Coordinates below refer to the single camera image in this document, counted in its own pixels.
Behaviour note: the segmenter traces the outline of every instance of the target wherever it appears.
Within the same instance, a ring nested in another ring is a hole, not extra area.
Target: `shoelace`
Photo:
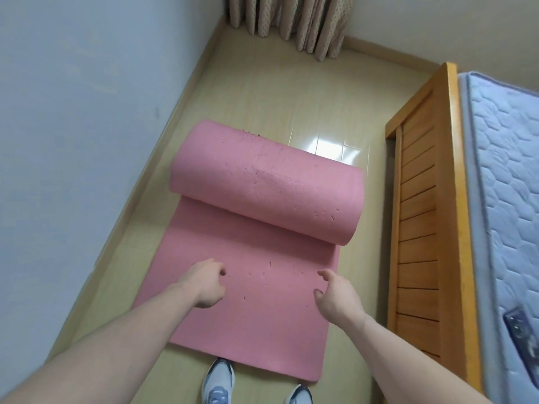
[[[209,404],[229,404],[229,395],[223,387],[213,387],[209,395]]]

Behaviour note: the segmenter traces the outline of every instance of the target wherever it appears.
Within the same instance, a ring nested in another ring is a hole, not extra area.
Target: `white sneaker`
[[[313,404],[309,387],[298,384],[285,400],[285,404]]]
[[[202,404],[231,404],[235,381],[232,363],[215,360],[202,383]]]

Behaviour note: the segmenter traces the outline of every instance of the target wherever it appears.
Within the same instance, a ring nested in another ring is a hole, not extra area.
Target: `forearm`
[[[78,341],[13,391],[15,402],[129,402],[195,305],[178,283]]]
[[[389,403],[489,403],[399,336],[365,316],[345,328]]]

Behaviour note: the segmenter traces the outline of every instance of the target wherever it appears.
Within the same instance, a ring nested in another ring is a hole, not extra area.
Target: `wall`
[[[356,0],[347,33],[539,90],[539,0]]]
[[[223,0],[0,0],[0,396],[43,363]]]

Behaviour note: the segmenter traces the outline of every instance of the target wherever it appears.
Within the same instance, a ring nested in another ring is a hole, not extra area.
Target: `tiled floor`
[[[275,32],[260,39],[244,29],[226,28],[76,337],[129,309],[179,200],[168,190],[170,161],[189,130],[205,117],[367,171],[363,215],[354,238],[342,248],[339,273],[352,281],[366,311],[380,317],[389,262],[388,248],[382,246],[384,126],[427,78],[347,50],[320,63]],[[200,383],[212,360],[167,347],[134,402],[200,402]],[[242,365],[236,366],[236,374],[235,403],[282,402],[296,384]],[[312,392],[316,402],[324,403],[377,398],[365,362],[333,326],[322,378]]]

